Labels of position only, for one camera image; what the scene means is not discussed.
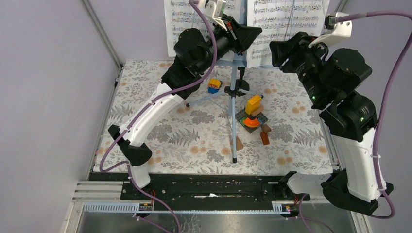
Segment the light blue music stand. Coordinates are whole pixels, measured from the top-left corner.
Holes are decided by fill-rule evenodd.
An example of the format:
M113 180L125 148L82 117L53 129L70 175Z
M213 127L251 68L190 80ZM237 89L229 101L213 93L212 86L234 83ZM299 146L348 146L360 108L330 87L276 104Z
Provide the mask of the light blue music stand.
M228 101L228 108L225 109L222 106L220 106L218 103L215 103L217 106L221 107L223 110L226 111L226 114L228 117L231 118L231 130L232 130L232 136L231 136L231 143L232 143L232 162L235 164L237 162L237 151L238 149L243 149L243 145L241 141L238 139L238 136L236 135L236 122L237 122L237 117L236 117L236 97L240 97L243 95L254 95L256 93L251 92L249 90L249 84L248 82L243 80L244 74L245 74L245 64L241 61L234 61L232 62L232 73L231 73L231 80L230 80L230 85L229 86L221 86L219 91L216 91L215 93L210 94L209 96L200 98L198 100L195 100L193 102L189 102L186 104L186 107L191 107L195 104L199 104L201 102L204 102L206 100L212 100L213 98L218 97L219 95L227 94L229 96L229 101Z

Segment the yellow toy block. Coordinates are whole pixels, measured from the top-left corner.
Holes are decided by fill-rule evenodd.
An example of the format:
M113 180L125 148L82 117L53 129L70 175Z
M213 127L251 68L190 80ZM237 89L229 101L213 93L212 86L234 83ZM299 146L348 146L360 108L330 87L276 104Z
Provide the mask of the yellow toy block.
M245 112L251 115L256 109L260 107L262 97L260 95L254 95L251 97L246 104Z

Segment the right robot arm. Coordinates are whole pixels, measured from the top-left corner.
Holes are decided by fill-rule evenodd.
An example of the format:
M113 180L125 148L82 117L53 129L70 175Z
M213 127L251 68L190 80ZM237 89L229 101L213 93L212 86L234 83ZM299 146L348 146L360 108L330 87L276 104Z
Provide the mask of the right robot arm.
M372 69L357 50L340 48L329 54L325 43L314 41L299 32L287 41L271 42L272 64L297 75L341 151L344 169L320 183L321 194L338 208L373 216L378 198L394 187L383 179L373 155L375 105L356 91Z

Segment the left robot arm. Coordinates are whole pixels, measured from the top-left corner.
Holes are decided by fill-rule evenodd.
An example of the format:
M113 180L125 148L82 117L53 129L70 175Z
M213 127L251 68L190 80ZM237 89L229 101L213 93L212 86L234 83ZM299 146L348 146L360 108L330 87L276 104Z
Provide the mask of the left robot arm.
M223 26L214 25L205 39L197 28L184 29L174 45L174 62L161 77L155 92L139 111L120 126L111 125L109 134L126 157L132 193L140 200L149 197L151 178L148 160L152 151L145 144L147 136L175 106L198 90L216 61L232 51L242 55L262 33L261 27L245 26L224 15Z

